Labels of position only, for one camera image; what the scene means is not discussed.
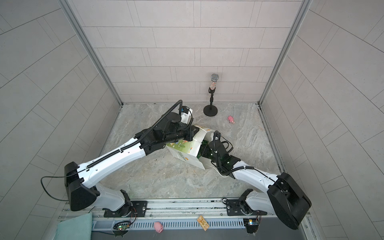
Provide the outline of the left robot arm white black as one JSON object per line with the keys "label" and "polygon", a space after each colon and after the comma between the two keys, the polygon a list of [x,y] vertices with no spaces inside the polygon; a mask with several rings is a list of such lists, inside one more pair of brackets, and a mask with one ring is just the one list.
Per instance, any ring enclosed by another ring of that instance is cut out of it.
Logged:
{"label": "left robot arm white black", "polygon": [[128,194],[103,187],[100,181],[126,164],[163,149],[167,143],[191,142],[199,130],[192,124],[183,123],[179,114],[171,112],[115,150],[80,165],[75,162],[67,164],[65,187],[71,211],[88,207],[112,212],[127,210],[131,204]]}

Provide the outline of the white paper bag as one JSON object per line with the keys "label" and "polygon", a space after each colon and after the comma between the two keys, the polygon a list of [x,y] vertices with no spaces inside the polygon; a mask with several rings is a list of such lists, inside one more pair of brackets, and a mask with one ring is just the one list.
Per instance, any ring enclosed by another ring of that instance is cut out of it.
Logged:
{"label": "white paper bag", "polygon": [[210,128],[200,128],[200,131],[194,136],[193,141],[188,142],[185,140],[179,140],[176,143],[166,144],[167,149],[171,152],[173,157],[198,167],[200,169],[214,168],[211,163],[211,159],[201,157],[197,158],[201,143],[203,140],[207,140],[209,143],[213,140],[214,130]]}

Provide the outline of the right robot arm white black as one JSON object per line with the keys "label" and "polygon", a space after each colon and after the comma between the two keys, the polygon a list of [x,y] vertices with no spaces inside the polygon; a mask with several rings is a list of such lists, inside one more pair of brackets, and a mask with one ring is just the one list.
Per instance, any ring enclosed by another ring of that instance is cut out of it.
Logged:
{"label": "right robot arm white black", "polygon": [[290,229],[299,228],[312,203],[291,175],[285,172],[268,174],[230,155],[218,131],[213,133],[209,148],[211,163],[220,175],[244,181],[262,191],[259,196],[254,190],[247,189],[239,197],[238,208],[243,215],[271,213]]}

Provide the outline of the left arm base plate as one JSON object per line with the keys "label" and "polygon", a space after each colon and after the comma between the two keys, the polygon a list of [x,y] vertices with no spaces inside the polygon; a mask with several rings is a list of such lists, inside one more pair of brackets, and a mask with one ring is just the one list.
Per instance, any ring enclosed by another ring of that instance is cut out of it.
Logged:
{"label": "left arm base plate", "polygon": [[119,210],[111,211],[103,209],[104,218],[125,218],[125,217],[144,217],[146,214],[148,202],[147,201],[131,201],[129,204],[124,204]]}

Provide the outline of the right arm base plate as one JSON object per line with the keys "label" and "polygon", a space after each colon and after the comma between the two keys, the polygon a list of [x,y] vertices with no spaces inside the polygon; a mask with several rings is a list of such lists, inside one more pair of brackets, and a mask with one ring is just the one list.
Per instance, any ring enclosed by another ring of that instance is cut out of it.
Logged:
{"label": "right arm base plate", "polygon": [[222,203],[226,205],[228,216],[266,216],[268,213],[264,211],[254,211],[246,206],[245,201],[222,199]]}

